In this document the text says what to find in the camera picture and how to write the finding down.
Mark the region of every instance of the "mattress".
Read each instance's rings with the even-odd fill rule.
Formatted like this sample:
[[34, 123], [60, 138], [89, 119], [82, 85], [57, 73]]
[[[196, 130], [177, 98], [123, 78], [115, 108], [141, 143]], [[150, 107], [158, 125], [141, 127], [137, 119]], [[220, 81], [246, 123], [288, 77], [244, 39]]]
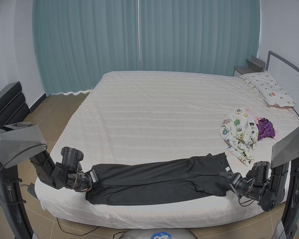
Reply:
[[[281, 139], [299, 126], [292, 108], [269, 106], [256, 89], [239, 77], [181, 72], [119, 71], [103, 76], [69, 120], [51, 152], [61, 162], [64, 146], [84, 153], [83, 171], [95, 164], [140, 164], [225, 152], [233, 172], [251, 168], [230, 154], [219, 134], [223, 118], [249, 107], [269, 119]], [[255, 161], [271, 160], [274, 139], [258, 142]], [[286, 182], [288, 191], [289, 178]], [[147, 206], [92, 205], [84, 193], [35, 185], [44, 210], [79, 223], [112, 228], [190, 228], [231, 223], [262, 212], [254, 202], [238, 204], [225, 197]]]

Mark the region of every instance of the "pillow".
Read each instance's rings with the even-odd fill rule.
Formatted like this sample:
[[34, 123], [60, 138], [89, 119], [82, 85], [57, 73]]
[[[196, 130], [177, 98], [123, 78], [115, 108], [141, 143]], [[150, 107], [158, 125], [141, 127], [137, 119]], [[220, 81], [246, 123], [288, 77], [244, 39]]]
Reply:
[[267, 71], [248, 73], [240, 77], [247, 83], [252, 84], [269, 105], [279, 107], [295, 106], [296, 102]]

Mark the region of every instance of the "floor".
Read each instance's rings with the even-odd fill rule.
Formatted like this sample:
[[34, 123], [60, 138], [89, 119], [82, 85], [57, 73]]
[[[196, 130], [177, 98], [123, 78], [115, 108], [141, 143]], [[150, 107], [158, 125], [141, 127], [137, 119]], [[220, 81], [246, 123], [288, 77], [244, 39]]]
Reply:
[[[27, 122], [37, 123], [43, 133], [48, 144], [50, 152], [57, 142], [59, 136], [63, 132], [66, 124], [77, 110], [79, 105], [86, 98], [88, 93], [69, 94], [69, 95], [51, 95], [45, 99], [41, 105], [24, 120]], [[37, 178], [35, 169], [29, 160], [18, 165], [19, 178], [23, 179], [23, 183], [35, 183]], [[78, 236], [66, 234], [60, 230], [57, 219], [48, 211], [43, 211], [40, 202], [31, 196], [27, 191], [27, 187], [21, 187], [22, 196], [27, 201], [25, 204], [26, 211], [32, 227], [37, 231], [39, 239], [69, 239], [79, 238]], [[190, 229], [198, 238], [206, 239], [252, 239], [272, 237], [273, 229], [275, 229], [278, 219], [281, 217], [284, 209], [284, 203], [277, 206], [271, 212], [263, 212], [255, 217], [230, 223], [222, 226], [192, 228]], [[74, 234], [84, 234], [95, 228], [92, 225], [74, 223], [63, 219], [59, 220], [62, 229]], [[112, 238], [116, 232], [123, 229], [112, 229], [100, 227], [91, 234], [83, 236], [88, 239], [108, 239]], [[0, 232], [1, 238], [13, 239], [14, 235], [5, 219], [2, 209], [0, 208]]]

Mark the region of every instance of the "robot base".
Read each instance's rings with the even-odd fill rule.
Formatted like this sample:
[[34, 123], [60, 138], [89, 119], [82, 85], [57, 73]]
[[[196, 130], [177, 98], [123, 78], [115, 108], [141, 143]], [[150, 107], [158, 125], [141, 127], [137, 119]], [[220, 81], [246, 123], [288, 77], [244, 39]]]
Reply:
[[163, 229], [132, 229], [119, 239], [197, 239], [197, 237], [184, 228]]

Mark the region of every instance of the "round blue logo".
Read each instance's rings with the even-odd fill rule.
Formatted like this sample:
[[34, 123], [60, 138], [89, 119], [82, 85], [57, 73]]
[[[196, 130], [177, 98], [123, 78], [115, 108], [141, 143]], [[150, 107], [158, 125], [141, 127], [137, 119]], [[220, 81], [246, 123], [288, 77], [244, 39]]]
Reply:
[[172, 239], [172, 237], [166, 232], [157, 232], [150, 239]]

